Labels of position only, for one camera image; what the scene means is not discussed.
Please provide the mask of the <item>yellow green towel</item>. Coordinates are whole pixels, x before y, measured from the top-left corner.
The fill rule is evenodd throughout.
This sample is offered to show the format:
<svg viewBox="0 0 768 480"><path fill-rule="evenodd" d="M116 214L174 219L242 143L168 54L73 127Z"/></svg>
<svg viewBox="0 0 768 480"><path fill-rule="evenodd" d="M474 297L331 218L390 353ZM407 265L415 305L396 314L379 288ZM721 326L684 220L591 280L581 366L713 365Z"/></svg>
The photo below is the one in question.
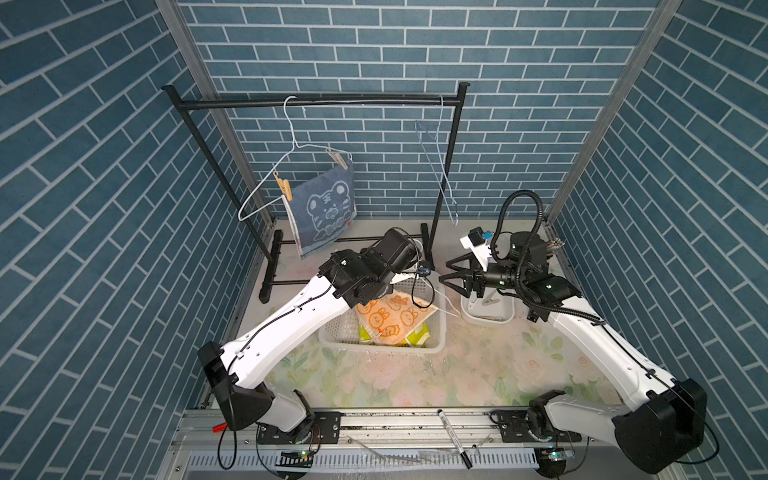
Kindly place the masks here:
<svg viewBox="0 0 768 480"><path fill-rule="evenodd" d="M414 329L403 340L395 343L395 347L423 347L427 340L431 338L430 330L426 323L422 323L418 328ZM363 326L359 327L359 341L366 345L381 345L379 341L375 341Z"/></svg>

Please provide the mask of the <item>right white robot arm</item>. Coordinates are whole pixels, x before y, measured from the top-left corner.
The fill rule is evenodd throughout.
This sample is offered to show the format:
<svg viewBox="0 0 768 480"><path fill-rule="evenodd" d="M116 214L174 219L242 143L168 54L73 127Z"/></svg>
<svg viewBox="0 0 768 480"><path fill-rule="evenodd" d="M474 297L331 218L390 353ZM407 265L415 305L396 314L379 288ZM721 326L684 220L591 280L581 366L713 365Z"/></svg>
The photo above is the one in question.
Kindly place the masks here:
<svg viewBox="0 0 768 480"><path fill-rule="evenodd" d="M496 235L477 227L461 238L465 254L447 261L446 287L470 299L493 289L520 300L531 321L541 319L569 339L617 391L617 405L581 401L563 390L531 400L528 430L539 441L576 433L609 443L640 470L656 474L697 449L708 431L707 394L678 380L641 354L598 316L566 278L550 272L547 244L531 232L512 234L498 252Z"/></svg>

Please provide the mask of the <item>light blue wire hanger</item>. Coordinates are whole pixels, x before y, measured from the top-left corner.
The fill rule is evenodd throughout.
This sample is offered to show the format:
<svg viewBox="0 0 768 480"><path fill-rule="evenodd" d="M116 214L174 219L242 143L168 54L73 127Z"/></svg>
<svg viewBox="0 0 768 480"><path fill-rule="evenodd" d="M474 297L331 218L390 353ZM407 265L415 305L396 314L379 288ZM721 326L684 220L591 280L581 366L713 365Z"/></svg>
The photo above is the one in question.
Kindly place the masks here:
<svg viewBox="0 0 768 480"><path fill-rule="evenodd" d="M414 131L417 135L422 154L425 156L427 163L430 165L435 179L438 182L439 192L443 195L440 204L446 208L451 224L456 227L459 224L459 215L457 211L458 204L450 181L448 180L448 172L446 169L447 154L442 151L440 143L440 132L445 112L445 99L443 96L440 96L439 99L440 111L434 131L430 131L423 120L417 120L415 122Z"/></svg>

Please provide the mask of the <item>orange bunny towel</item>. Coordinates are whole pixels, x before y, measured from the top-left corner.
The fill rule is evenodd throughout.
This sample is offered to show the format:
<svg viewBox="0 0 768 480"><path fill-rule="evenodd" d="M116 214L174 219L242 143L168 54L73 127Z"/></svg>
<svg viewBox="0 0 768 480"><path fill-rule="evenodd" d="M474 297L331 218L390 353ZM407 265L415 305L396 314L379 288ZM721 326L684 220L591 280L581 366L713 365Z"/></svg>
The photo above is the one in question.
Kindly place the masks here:
<svg viewBox="0 0 768 480"><path fill-rule="evenodd" d="M436 306L420 310L411 302L411 296L393 291L354 308L359 327L363 326L381 346L394 346L437 312Z"/></svg>

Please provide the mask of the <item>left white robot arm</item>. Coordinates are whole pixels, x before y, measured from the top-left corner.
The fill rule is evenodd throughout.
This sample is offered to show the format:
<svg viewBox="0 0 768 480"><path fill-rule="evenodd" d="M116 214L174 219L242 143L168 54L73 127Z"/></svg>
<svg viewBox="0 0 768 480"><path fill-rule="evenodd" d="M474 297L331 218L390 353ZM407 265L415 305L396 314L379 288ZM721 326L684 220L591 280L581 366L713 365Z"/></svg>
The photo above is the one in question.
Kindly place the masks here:
<svg viewBox="0 0 768 480"><path fill-rule="evenodd" d="M298 391L273 392L267 375L320 327L383 296L420 257L418 245L391 228L360 251L333 252L295 297L246 334L204 344L198 360L226 427L236 432L261 423L299 439L307 435L314 413L306 400Z"/></svg>

